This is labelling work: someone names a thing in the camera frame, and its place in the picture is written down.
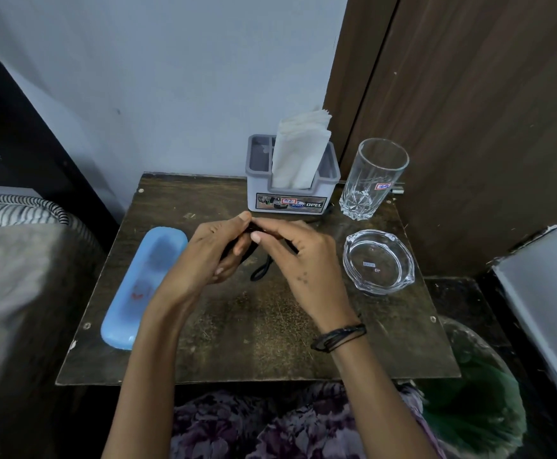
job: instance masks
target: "floral fabric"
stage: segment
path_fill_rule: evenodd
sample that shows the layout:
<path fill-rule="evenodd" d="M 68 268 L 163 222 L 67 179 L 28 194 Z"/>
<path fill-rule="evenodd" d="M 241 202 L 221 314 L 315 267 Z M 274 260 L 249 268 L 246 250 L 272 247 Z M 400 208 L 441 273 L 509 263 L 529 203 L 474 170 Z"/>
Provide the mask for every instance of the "floral fabric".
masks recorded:
<path fill-rule="evenodd" d="M 398 387 L 402 400 L 445 459 L 422 417 L 419 391 Z M 297 409 L 277 417 L 273 401 L 209 393 L 175 408 L 172 459 L 364 459 L 344 386 L 315 383 L 294 397 Z"/>

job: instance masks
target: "clear glass tumbler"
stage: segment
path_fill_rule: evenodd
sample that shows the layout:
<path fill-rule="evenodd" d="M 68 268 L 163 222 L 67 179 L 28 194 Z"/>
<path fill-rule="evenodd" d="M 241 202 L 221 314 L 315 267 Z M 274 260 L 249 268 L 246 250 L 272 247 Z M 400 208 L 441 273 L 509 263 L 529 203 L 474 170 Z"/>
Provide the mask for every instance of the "clear glass tumbler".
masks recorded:
<path fill-rule="evenodd" d="M 372 217 L 409 161 L 408 153 L 390 140 L 368 138 L 359 143 L 340 197 L 342 213 L 354 220 Z"/>

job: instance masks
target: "trash bin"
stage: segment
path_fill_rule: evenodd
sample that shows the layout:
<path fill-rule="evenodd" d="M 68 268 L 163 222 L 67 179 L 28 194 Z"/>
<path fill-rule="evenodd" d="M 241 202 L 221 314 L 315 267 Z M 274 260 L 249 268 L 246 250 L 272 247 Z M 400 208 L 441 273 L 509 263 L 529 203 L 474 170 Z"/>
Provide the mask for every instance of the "trash bin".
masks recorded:
<path fill-rule="evenodd" d="M 416 381 L 425 395 L 423 416 L 447 457 L 505 459 L 527 431 L 518 382 L 473 330 L 448 317 L 440 321 L 462 376 Z"/>

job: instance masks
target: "wooden table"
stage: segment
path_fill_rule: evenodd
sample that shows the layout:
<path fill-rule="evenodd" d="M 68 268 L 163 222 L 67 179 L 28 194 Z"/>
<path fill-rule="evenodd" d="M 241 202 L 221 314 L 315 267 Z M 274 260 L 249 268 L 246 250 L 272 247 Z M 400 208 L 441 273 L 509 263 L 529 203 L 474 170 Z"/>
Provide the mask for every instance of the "wooden table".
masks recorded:
<path fill-rule="evenodd" d="M 369 228 L 392 232 L 411 248 L 395 203 L 384 202 L 372 219 L 356 222 L 340 212 L 341 193 L 341 187 L 336 187 L 332 213 L 313 224 L 336 239 L 340 256 L 347 235 Z M 191 238 L 199 223 L 230 218 L 244 209 L 246 181 L 242 178 L 143 175 L 56 383 L 109 385 L 122 381 L 130 353 L 104 343 L 100 326 L 147 231 L 169 226 Z M 310 349 L 317 331 L 276 264 L 260 281 L 249 280 L 265 258 L 258 248 L 228 281 L 206 287 L 181 333 L 175 382 L 338 377 L 332 358 Z M 386 296 L 365 295 L 344 272 L 343 280 L 390 377 L 460 375 L 418 266 L 412 285 Z"/>

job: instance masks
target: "glass ashtray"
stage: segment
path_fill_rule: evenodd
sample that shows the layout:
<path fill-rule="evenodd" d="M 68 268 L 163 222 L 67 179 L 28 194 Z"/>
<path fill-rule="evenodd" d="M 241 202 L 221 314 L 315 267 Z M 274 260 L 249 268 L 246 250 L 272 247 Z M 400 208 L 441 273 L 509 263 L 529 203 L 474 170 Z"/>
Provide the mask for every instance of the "glass ashtray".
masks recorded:
<path fill-rule="evenodd" d="M 366 293 L 385 295 L 414 282 L 414 259 L 399 239 L 380 230 L 361 230 L 346 237 L 344 270 Z"/>

